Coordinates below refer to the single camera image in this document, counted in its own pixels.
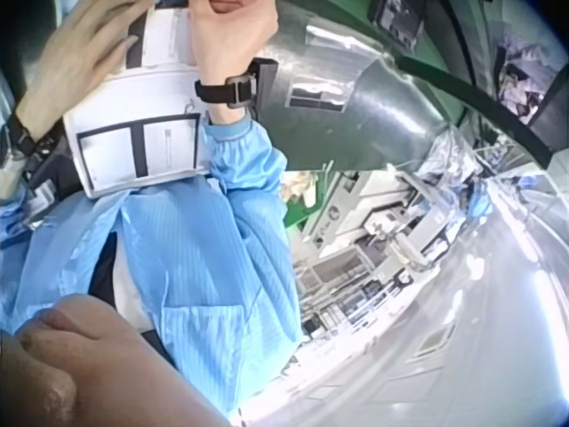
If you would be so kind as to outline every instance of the buckle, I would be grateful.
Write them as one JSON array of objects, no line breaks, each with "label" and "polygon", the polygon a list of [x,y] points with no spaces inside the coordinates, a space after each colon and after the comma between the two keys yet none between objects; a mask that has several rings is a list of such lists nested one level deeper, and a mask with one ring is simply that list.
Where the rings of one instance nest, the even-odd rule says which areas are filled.
[{"label": "buckle", "polygon": [[[248,107],[252,104],[253,98],[257,94],[257,88],[255,84],[255,77],[251,74],[243,74],[242,76],[230,77],[225,82],[226,85],[233,85],[233,90],[235,94],[236,102],[228,102],[228,107],[230,109],[240,109],[242,107]],[[241,98],[241,88],[250,85],[251,86],[251,96],[248,99]]]}]

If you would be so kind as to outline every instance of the metal panel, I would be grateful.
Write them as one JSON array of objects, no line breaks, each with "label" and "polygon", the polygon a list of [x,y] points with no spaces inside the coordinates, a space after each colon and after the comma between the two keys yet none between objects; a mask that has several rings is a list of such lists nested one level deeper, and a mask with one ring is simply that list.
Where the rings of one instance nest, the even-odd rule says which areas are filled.
[{"label": "metal panel", "polygon": [[[288,3],[279,4],[279,8],[280,31],[263,56],[277,60],[280,67],[272,101],[260,120],[275,146],[288,156],[289,168],[321,169],[333,160],[335,170],[382,169],[388,163],[407,164],[408,170],[414,170],[429,152],[432,135],[443,124],[443,118],[412,81],[400,76],[389,60],[382,58],[386,53],[383,46],[356,31],[334,26],[335,35],[345,42],[343,52],[333,49],[336,58],[353,54],[351,46],[357,44],[375,50],[377,59],[353,82],[354,90],[344,112],[286,107],[292,81],[297,77],[325,78],[322,58],[332,48],[306,44],[313,13]],[[322,53],[318,59],[316,49]]]}]

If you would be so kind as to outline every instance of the black wristband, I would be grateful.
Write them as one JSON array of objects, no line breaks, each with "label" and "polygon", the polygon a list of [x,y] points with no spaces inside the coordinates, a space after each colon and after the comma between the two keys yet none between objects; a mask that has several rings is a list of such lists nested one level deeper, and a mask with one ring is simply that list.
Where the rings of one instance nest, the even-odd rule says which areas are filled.
[{"label": "black wristband", "polygon": [[8,117],[0,132],[0,165],[4,163],[9,149],[16,149],[26,157],[36,152],[36,143],[15,113]]},{"label": "black wristband", "polygon": [[224,85],[204,86],[197,80],[195,83],[197,97],[208,104],[227,104],[231,109],[246,107],[252,103],[254,77],[244,74],[230,77]]}]

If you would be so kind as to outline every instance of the white document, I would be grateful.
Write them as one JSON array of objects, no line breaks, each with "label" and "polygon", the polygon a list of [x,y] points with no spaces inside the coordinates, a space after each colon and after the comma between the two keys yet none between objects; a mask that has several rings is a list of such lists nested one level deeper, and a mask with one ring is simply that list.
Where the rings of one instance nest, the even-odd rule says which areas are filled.
[{"label": "white document", "polygon": [[64,116],[88,197],[207,172],[186,9],[151,10],[141,56]]}]

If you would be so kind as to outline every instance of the finger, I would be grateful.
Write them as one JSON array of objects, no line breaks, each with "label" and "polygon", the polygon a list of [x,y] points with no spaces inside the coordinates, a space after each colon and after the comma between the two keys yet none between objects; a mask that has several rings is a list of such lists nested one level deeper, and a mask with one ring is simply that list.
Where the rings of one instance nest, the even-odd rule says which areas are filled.
[{"label": "finger", "polygon": [[86,5],[82,6],[82,12],[78,16],[76,25],[83,27],[85,33],[89,33],[90,36],[101,23],[104,23],[105,17],[111,11],[121,5],[128,6],[134,1],[136,0],[83,0]]},{"label": "finger", "polygon": [[110,47],[128,31],[130,25],[154,4],[154,0],[139,0],[126,11],[117,15],[111,22],[103,26],[95,35],[89,50],[95,60],[110,50]]},{"label": "finger", "polygon": [[189,0],[189,13],[191,15],[211,15],[214,13],[210,0]]},{"label": "finger", "polygon": [[120,67],[129,49],[138,42],[136,36],[129,36],[119,43],[113,51],[95,66],[89,92],[96,89],[111,72]]},{"label": "finger", "polygon": [[71,13],[65,19],[64,25],[75,26],[86,14],[86,12],[95,4],[93,0],[81,0],[78,2]]}]

